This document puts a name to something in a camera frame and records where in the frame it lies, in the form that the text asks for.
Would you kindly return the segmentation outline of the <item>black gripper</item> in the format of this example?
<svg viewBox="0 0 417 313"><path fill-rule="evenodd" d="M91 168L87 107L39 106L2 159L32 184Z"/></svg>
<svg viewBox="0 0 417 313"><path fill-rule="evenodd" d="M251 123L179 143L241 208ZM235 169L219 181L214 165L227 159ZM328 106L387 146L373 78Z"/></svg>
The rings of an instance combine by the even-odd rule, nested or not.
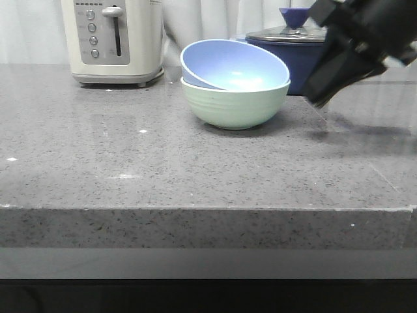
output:
<svg viewBox="0 0 417 313"><path fill-rule="evenodd" d="M302 95L322 108L343 88L386 72L385 57L416 60L416 1L316 1L309 16L328 31Z"/></svg>

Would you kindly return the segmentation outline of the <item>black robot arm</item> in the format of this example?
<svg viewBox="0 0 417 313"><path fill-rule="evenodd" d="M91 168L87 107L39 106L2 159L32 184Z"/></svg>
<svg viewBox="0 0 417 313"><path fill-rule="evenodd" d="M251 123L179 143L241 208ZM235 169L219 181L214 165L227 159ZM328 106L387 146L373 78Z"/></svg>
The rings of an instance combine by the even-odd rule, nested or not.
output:
<svg viewBox="0 0 417 313"><path fill-rule="evenodd" d="M326 28L322 54L302 93L317 108L343 88L383 74L387 57L416 60L415 1L316 1L310 18Z"/></svg>

